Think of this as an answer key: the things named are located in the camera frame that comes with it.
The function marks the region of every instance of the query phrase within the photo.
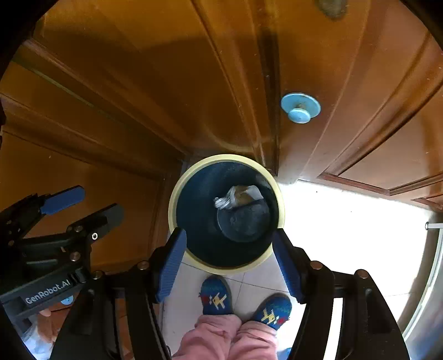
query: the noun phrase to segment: tile floor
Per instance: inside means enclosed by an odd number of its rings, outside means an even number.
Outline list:
[[[420,266],[426,240],[424,224],[431,212],[303,181],[280,188],[286,209],[284,229],[292,243],[332,270],[350,274],[360,268],[368,270],[398,319]],[[173,353],[202,313],[198,293],[209,275],[186,261],[180,266],[162,319],[163,336]],[[274,255],[251,271],[229,276],[227,282],[234,312],[243,320],[267,296],[275,292],[289,295]],[[291,300],[291,318],[277,333],[279,349],[292,346],[303,316],[304,305]],[[335,299],[326,360],[335,358],[341,309],[341,299]]]

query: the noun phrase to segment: pink pants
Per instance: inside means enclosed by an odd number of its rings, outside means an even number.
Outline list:
[[[202,315],[183,336],[174,360],[276,360],[277,331],[237,315]]]

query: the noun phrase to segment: trash can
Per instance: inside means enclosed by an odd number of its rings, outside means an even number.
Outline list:
[[[224,197],[236,185],[256,185],[263,200],[217,209],[214,198]],[[186,230],[187,263],[219,275],[244,272],[271,255],[269,234],[284,225],[283,197],[272,175],[257,162],[215,155],[180,177],[169,201],[168,222],[171,232],[176,227]]]

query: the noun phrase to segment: blue knitted slipper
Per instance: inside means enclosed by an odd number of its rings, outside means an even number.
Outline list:
[[[258,307],[251,320],[278,330],[289,319],[291,310],[291,300],[286,295],[274,294]]]
[[[207,278],[198,295],[202,300],[203,315],[232,314],[231,294],[224,279],[219,276]]]

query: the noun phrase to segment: person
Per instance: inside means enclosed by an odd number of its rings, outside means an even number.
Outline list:
[[[174,360],[277,360],[276,333],[292,310],[286,295],[267,298],[244,324],[233,313],[229,287],[221,277],[207,278],[199,297],[203,315],[183,336]]]

